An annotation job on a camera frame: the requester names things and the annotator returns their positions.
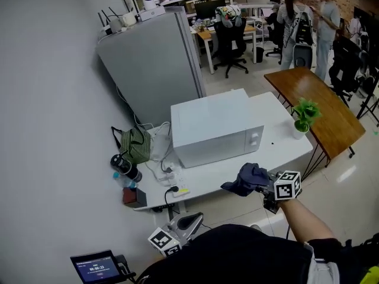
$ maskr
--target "office chair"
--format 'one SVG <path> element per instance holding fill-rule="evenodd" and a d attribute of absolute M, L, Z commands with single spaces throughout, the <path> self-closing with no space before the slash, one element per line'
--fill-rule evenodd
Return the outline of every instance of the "office chair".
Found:
<path fill-rule="evenodd" d="M 345 97 L 350 101 L 352 94 L 359 88 L 360 82 L 355 79 L 356 72 L 362 66 L 359 57 L 361 49 L 345 37 L 333 42 L 334 64 L 329 69 L 331 90 L 349 107 Z"/>
<path fill-rule="evenodd" d="M 268 28 L 269 40 L 272 41 L 278 47 L 274 48 L 274 51 L 270 51 L 266 54 L 266 57 L 269 57 L 272 54 L 280 54 L 279 65 L 282 64 L 282 50 L 283 50 L 283 33 L 280 35 L 280 32 L 275 31 L 276 29 L 272 29 L 271 26 Z"/>
<path fill-rule="evenodd" d="M 245 73 L 249 73 L 248 69 L 238 62 L 246 63 L 245 59 L 236 59 L 245 52 L 246 43 L 243 41 L 243 33 L 245 31 L 246 18 L 242 18 L 241 26 L 235 26 L 227 28 L 222 22 L 216 22 L 214 24 L 214 29 L 217 34 L 217 39 L 219 40 L 219 49 L 217 55 L 222 59 L 222 62 L 213 66 L 214 70 L 217 70 L 219 66 L 227 65 L 227 70 L 225 73 L 225 78 L 228 78 L 228 73 L 230 68 L 234 65 L 245 70 Z M 232 49 L 232 41 L 237 44 L 237 49 Z"/>

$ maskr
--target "white tile floor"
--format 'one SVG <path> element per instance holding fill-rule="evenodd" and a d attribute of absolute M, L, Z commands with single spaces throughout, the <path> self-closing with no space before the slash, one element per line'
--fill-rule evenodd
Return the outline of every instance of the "white tile floor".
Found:
<path fill-rule="evenodd" d="M 225 68 L 220 67 L 211 75 L 207 59 L 202 56 L 202 72 L 207 95 L 213 95 L 231 89 L 244 88 L 249 96 L 265 92 L 273 92 L 273 87 L 265 80 L 264 74 L 279 70 L 278 58 L 265 57 L 262 63 L 252 63 L 251 45 L 248 45 L 244 64 L 249 74 L 244 70 L 232 68 L 229 78 L 225 79 Z M 329 64 L 333 63 L 333 52 Z M 362 99 L 354 96 L 349 103 L 354 114 L 359 111 Z M 320 165 L 318 169 L 303 182 L 303 193 L 300 201 L 319 216 L 335 233 L 341 242 L 353 240 L 357 245 L 379 232 L 379 128 L 366 115 L 361 119 L 366 129 L 364 136 L 359 139 L 353 149 L 356 155 L 349 159 L 348 152 L 334 159 L 328 168 Z M 312 134 L 307 137 L 314 146 L 316 142 Z M 303 172 L 311 154 L 303 156 L 280 170 L 298 170 Z M 258 224 L 263 232 L 269 235 L 285 237 L 287 222 L 282 211 L 276 215 L 266 211 L 262 205 L 260 194 L 252 193 L 246 198 L 238 197 L 226 191 L 203 196 L 186 202 L 187 210 L 204 213 L 204 224 L 216 227 L 222 224 Z M 208 230 L 201 227 L 198 234 Z"/>

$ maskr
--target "microwave oven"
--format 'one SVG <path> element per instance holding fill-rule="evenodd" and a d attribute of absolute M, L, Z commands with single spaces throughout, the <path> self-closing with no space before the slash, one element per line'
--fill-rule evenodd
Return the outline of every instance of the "microwave oven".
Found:
<path fill-rule="evenodd" d="M 185 168 L 259 149 L 264 125 L 244 89 L 171 106 L 172 144 Z"/>

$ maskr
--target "wrist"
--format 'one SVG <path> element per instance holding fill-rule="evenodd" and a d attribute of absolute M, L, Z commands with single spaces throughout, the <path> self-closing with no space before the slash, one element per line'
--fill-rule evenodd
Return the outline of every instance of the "wrist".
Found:
<path fill-rule="evenodd" d="M 295 199 L 278 201 L 278 206 L 279 206 L 279 208 L 283 209 L 283 208 L 286 207 L 287 205 L 291 205 L 291 203 L 292 203 L 293 201 L 295 201 Z"/>

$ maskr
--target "timer display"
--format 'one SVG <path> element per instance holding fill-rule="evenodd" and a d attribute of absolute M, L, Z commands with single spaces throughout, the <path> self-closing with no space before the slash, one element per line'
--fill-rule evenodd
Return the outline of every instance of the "timer display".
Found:
<path fill-rule="evenodd" d="M 106 279 L 120 274 L 111 257 L 80 262 L 76 265 L 85 282 Z"/>

